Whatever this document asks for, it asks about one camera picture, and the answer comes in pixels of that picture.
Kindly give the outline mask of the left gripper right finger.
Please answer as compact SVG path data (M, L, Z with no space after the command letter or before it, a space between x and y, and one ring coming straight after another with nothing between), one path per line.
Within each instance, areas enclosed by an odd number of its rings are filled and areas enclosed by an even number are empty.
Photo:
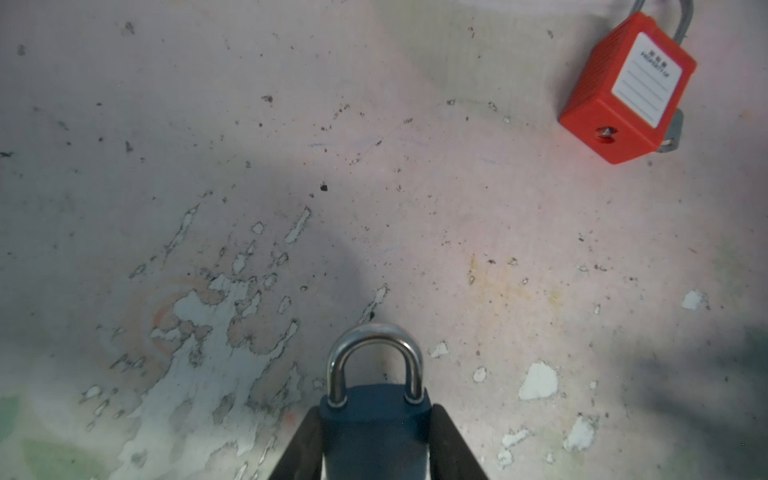
M432 406L428 445L432 480L488 479L446 409L439 404Z

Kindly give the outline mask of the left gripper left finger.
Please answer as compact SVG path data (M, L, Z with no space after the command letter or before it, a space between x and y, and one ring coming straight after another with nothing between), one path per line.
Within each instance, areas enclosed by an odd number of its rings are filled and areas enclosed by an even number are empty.
M322 422L318 406L310 408L269 480L320 480L322 476Z

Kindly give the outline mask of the blue padlock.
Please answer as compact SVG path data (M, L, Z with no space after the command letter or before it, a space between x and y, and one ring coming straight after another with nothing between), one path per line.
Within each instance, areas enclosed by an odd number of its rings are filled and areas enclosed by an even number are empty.
M383 344L402 355L405 383L348 387L345 366L359 349ZM432 405L416 340L391 323L358 325L341 335L327 360L320 402L322 448L329 479L424 479Z

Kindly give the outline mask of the red padlock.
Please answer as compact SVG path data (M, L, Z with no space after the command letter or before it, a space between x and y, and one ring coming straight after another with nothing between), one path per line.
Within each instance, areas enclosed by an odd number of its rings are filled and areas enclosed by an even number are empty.
M558 122L608 163L617 165L657 149L697 68L682 42L694 13L682 0L673 36L642 12L629 16L591 50Z

